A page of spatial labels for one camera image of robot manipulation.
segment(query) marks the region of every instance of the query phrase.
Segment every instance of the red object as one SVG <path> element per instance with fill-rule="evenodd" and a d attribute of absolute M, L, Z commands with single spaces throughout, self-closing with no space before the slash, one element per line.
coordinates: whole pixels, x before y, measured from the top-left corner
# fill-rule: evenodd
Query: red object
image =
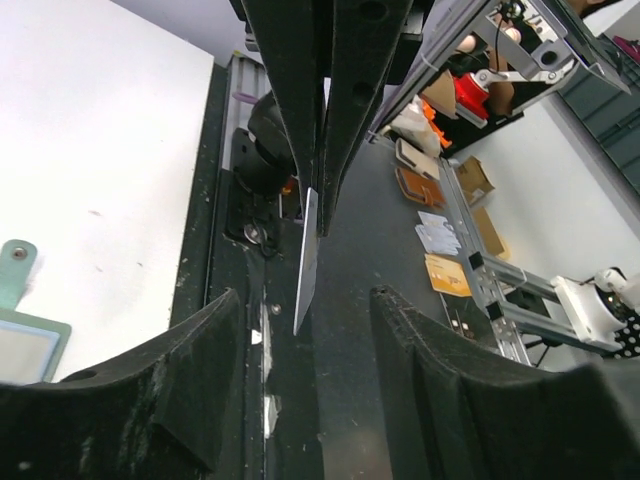
<path fill-rule="evenodd" d="M 484 108 L 484 102 L 489 98 L 489 92 L 479 86 L 470 73 L 454 78 L 453 83 L 456 87 L 456 102 L 474 115 L 487 120 L 489 113 Z"/>
<path fill-rule="evenodd" d="M 296 188 L 296 185 L 298 184 L 298 180 L 295 177 L 289 177 L 289 180 L 287 180 L 287 184 L 282 187 L 282 190 L 280 193 L 282 193 L 283 195 L 289 195 L 294 188 Z"/>
<path fill-rule="evenodd" d="M 629 41 L 625 40 L 622 37 L 618 37 L 617 35 L 613 37 L 613 41 L 618 45 L 624 52 L 633 58 L 636 63 L 640 64 L 640 44 L 638 41 Z"/>

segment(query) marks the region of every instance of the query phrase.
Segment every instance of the black table surface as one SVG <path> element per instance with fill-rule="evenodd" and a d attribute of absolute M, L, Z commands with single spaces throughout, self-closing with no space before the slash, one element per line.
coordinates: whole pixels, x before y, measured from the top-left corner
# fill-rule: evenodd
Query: black table surface
<path fill-rule="evenodd" d="M 425 208 L 402 195 L 396 167 L 391 149 L 363 145 L 345 179 L 331 232 L 320 243 L 316 293 L 305 321 L 312 322 L 325 478 L 392 478 L 369 318 L 371 288 L 390 285 L 425 315 L 449 325 L 414 230 Z"/>

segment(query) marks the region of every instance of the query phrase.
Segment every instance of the wire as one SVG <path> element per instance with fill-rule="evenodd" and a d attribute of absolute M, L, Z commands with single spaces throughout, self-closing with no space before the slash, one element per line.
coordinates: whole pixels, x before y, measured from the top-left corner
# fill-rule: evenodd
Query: wire
<path fill-rule="evenodd" d="M 471 53 L 461 52 L 460 50 L 456 50 L 454 52 L 454 55 L 464 55 L 465 57 L 469 57 L 469 58 L 475 60 L 476 62 L 478 62 L 480 65 L 482 65 L 482 68 L 486 67 L 486 63 L 484 63 L 482 60 L 480 60 L 478 57 L 476 57 L 475 55 L 473 55 Z"/>
<path fill-rule="evenodd" d="M 547 355 L 549 348 L 550 348 L 549 345 L 547 345 L 546 348 L 544 349 L 544 352 L 542 352 L 542 355 L 540 355 L 540 358 L 538 359 L 538 362 L 535 365 L 536 368 L 538 368 L 542 363 L 542 360 L 544 360 L 544 357 Z"/>
<path fill-rule="evenodd" d="M 504 17 L 500 15 L 500 22 L 498 22 L 498 29 L 496 30 L 496 40 L 494 42 L 493 51 L 496 52 L 496 65 L 497 68 L 500 68 L 500 54 L 498 53 L 498 40 L 500 39 L 500 30 L 502 29 L 502 24 L 504 23 Z M 494 70 L 490 68 L 489 71 L 491 73 L 498 73 L 498 70 Z"/>

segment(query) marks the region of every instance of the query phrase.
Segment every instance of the gray metal frame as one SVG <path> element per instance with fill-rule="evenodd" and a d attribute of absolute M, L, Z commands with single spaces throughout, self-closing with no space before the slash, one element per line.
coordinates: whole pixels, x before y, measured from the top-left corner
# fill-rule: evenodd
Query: gray metal frame
<path fill-rule="evenodd" d="M 229 62 L 229 91 L 227 92 L 227 116 L 222 150 L 223 170 L 231 170 L 231 137 L 236 128 L 247 128 L 253 105 L 233 97 L 234 93 L 261 98 L 269 90 L 269 79 L 264 67 L 240 54 L 234 54 Z"/>
<path fill-rule="evenodd" d="M 549 281 L 487 252 L 455 170 L 447 160 L 440 161 L 440 186 L 447 202 L 448 217 L 462 246 L 458 260 L 464 268 L 476 305 L 485 310 L 491 321 L 502 355 L 531 365 L 522 333 L 540 335 L 544 339 L 587 351 L 607 353 L 601 348 L 581 342 L 568 323 L 559 323 L 509 303 L 504 294 L 506 286 L 521 288 L 555 303 L 559 303 L 559 299 Z"/>
<path fill-rule="evenodd" d="M 585 65 L 584 60 L 573 51 L 565 40 L 568 34 L 567 29 L 545 5 L 544 0 L 529 0 L 529 3 L 554 30 L 558 39 L 543 43 L 531 55 L 504 32 L 499 31 L 499 26 L 487 18 L 501 3 L 500 0 L 441 1 L 448 2 L 449 8 L 439 8 L 435 13 L 440 15 L 440 18 L 434 19 L 433 23 L 436 26 L 433 31 L 425 32 L 426 43 L 420 49 L 421 53 L 417 63 L 407 75 L 405 82 L 383 103 L 372 123 L 368 141 L 374 141 L 374 137 L 380 129 L 391 123 L 411 99 L 430 84 L 460 42 L 472 32 L 478 34 L 489 45 L 495 42 L 496 34 L 498 34 L 501 56 L 505 57 L 509 64 L 525 78 L 532 78 L 542 70 L 557 71 L 567 62 L 575 59 L 578 64 L 583 65 L 590 72 L 602 77 L 617 88 L 626 88 L 617 73 L 605 61 L 590 66 Z M 427 26 L 431 24 L 430 20 L 431 18 L 427 20 Z M 548 51 L 553 51 L 557 55 L 552 64 L 542 62 L 542 55 Z M 543 92 L 539 97 L 536 97 L 536 100 L 547 94 L 547 92 Z"/>

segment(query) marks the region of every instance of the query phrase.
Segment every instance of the white wall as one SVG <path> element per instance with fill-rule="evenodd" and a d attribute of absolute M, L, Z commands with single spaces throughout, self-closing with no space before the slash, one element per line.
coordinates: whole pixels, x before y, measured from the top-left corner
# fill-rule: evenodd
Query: white wall
<path fill-rule="evenodd" d="M 607 34 L 611 36 L 618 35 L 628 40 L 640 39 L 640 3 L 614 23 L 607 30 Z"/>
<path fill-rule="evenodd" d="M 244 23 L 229 0 L 113 0 L 114 3 L 209 52 L 227 66 L 244 45 Z"/>
<path fill-rule="evenodd" d="M 594 13 L 584 23 L 587 24 L 595 36 L 598 36 L 611 28 L 614 23 L 623 18 L 629 10 L 639 3 L 640 0 L 623 0 Z"/>
<path fill-rule="evenodd" d="M 0 40 L 0 244 L 60 379 L 169 325 L 213 59 L 105 0 L 0 2 Z"/>
<path fill-rule="evenodd" d="M 585 164 L 580 139 L 549 99 L 458 155 L 482 162 L 496 190 L 487 208 L 511 262 L 552 277 L 586 279 L 602 268 L 640 272 L 640 238 Z"/>

